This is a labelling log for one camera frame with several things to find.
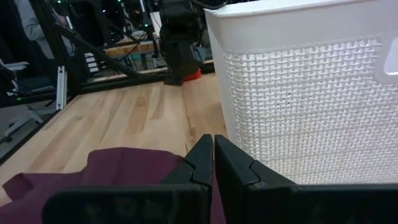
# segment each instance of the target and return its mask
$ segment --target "black pole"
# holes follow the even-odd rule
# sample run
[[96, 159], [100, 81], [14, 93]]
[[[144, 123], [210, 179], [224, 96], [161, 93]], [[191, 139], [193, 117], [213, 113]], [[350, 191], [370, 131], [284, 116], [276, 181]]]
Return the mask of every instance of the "black pole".
[[47, 0], [29, 0], [29, 2], [49, 43], [55, 60], [59, 65], [64, 65], [66, 68], [68, 74], [68, 91], [71, 96], [76, 96], [81, 90], [79, 79], [81, 71], [72, 62], [61, 35], [56, 31], [56, 24], [52, 17], [50, 3]]

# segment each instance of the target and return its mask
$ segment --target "office chair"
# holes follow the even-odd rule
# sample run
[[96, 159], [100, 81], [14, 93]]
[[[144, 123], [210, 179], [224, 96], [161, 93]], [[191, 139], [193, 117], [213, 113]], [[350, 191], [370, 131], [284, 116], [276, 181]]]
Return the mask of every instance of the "office chair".
[[[26, 78], [24, 80], [19, 80], [17, 72], [24, 70], [28, 65], [29, 65], [28, 62], [4, 64], [0, 59], [1, 79], [4, 82], [8, 82], [8, 84], [3, 84], [4, 89], [1, 91], [5, 91], [8, 98], [14, 98], [17, 100], [17, 98], [20, 96], [29, 96], [36, 93], [55, 90], [55, 87], [53, 86], [51, 80], [48, 77], [34, 77], [34, 78]], [[41, 116], [53, 114], [56, 111], [56, 109], [35, 110], [29, 105], [26, 105], [26, 107], [28, 109], [27, 114], [11, 122], [7, 131], [4, 132], [4, 142], [11, 142], [12, 141], [11, 134], [16, 132], [21, 127], [23, 127], [29, 121], [32, 120], [35, 121], [37, 124], [41, 124], [44, 122]]]

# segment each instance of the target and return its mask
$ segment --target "red object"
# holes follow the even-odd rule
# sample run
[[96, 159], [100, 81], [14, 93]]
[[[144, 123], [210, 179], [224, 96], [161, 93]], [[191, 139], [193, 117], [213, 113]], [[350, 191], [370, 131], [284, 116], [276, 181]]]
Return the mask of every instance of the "red object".
[[200, 71], [200, 68], [199, 68], [199, 70], [195, 74], [192, 74], [192, 75], [189, 75], [189, 76], [185, 77], [184, 81], [186, 82], [186, 81], [194, 80], [194, 79], [197, 79], [197, 78], [200, 78], [200, 77], [201, 77], [201, 71]]

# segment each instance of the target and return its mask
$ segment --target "laundry basket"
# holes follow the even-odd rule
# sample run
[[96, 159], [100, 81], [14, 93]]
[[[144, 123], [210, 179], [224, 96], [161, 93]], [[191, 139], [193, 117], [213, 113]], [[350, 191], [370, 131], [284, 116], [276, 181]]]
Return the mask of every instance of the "laundry basket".
[[206, 19], [232, 142], [299, 184], [398, 182], [398, 73], [384, 71], [398, 0], [263, 0]]

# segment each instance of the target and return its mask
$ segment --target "purple fabric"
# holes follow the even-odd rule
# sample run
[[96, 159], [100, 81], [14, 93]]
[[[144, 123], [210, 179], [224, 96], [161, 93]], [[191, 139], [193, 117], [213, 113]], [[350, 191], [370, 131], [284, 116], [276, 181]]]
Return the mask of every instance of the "purple fabric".
[[[41, 224], [41, 211], [47, 199], [69, 187], [158, 184], [181, 161], [182, 157], [165, 151], [114, 148], [91, 152], [81, 172], [17, 174], [3, 185], [12, 202], [0, 208], [1, 223]], [[225, 224], [214, 173], [211, 223]]]

